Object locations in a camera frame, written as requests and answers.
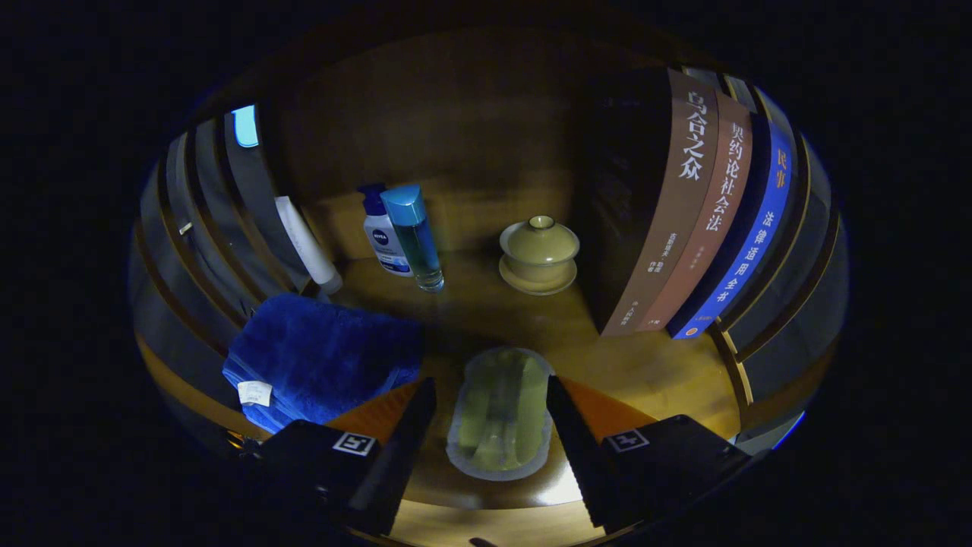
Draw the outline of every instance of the wooden shelf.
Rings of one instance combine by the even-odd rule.
[[[420,291],[415,281],[386,273],[374,259],[343,265],[342,306],[385,312],[426,325],[421,375],[435,378],[438,405],[404,498],[462,509],[512,509],[580,500],[556,437],[547,463],[520,481],[474,479],[445,453],[446,435],[466,362],[494,346],[542,354],[556,374],[587,383],[658,419],[687,414],[730,438],[740,431],[739,407],[725,365],[708,336],[673,341],[665,333],[600,338],[577,286],[547,297],[503,282],[501,252],[440,255],[445,288]]]

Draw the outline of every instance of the blue book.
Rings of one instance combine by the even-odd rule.
[[[734,299],[732,304],[719,314],[723,321],[730,319],[737,324],[739,317],[734,318],[734,315],[749,315],[749,311],[746,309],[751,310],[767,295],[770,290],[769,280],[778,276],[781,264],[786,262],[786,257],[792,254],[792,246],[796,244],[797,235],[802,231],[801,227],[804,224],[805,216],[809,213],[809,201],[813,201],[810,199],[813,188],[808,183],[806,159],[803,158],[805,155],[802,154],[803,145],[798,142],[798,132],[793,129],[786,114],[766,92],[758,86],[749,88],[751,89],[749,96],[756,105],[756,112],[769,118],[786,136],[786,141],[789,143],[794,156],[793,163],[790,166],[790,179],[793,182],[790,184],[789,196],[786,198],[786,208],[783,210],[783,225],[780,226],[780,233],[774,237],[773,244],[766,249],[766,254],[771,259],[764,260],[756,267],[755,272],[749,278],[750,282],[745,289],[746,293]],[[735,330],[733,342],[738,347],[745,345],[740,338],[736,338]]]
[[[667,329],[676,340],[701,335],[741,294],[782,221],[796,158],[789,138],[776,124],[753,115],[753,130],[756,142],[762,144],[753,149],[740,213],[709,271],[669,321]]]

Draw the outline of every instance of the blue light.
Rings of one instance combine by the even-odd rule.
[[[233,110],[233,124],[236,126],[236,142],[243,148],[253,148],[260,144],[257,140],[257,113],[254,105]]]
[[[795,421],[795,422],[793,423],[793,425],[790,425],[790,428],[789,428],[789,430],[788,430],[788,431],[786,431],[786,432],[785,432],[785,433],[783,434],[783,436],[782,436],[782,437],[780,438],[780,440],[779,440],[779,441],[777,441],[777,444],[775,444],[775,445],[773,445],[773,450],[776,450],[776,449],[777,449],[777,448],[778,448],[778,447],[779,447],[779,446],[780,446],[781,444],[783,444],[783,441],[785,441],[785,440],[786,440],[786,437],[789,437],[789,434],[790,434],[790,433],[792,433],[794,429],[796,429],[796,426],[797,426],[797,425],[800,425],[800,422],[801,422],[801,421],[803,421],[803,416],[806,416],[806,415],[807,415],[807,413],[806,413],[806,412],[801,412],[801,413],[800,413],[800,416],[798,416],[798,417],[796,418],[796,421]]]

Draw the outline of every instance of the plastic packaging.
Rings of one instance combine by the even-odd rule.
[[[534,351],[496,347],[466,365],[445,451],[461,471],[487,481],[536,473],[550,451],[550,365]]]

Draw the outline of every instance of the blue towel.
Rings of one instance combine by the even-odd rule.
[[[243,407],[277,433],[295,419],[326,423],[418,379],[422,325],[291,293],[264,302],[233,341],[223,376],[273,386],[270,406]]]

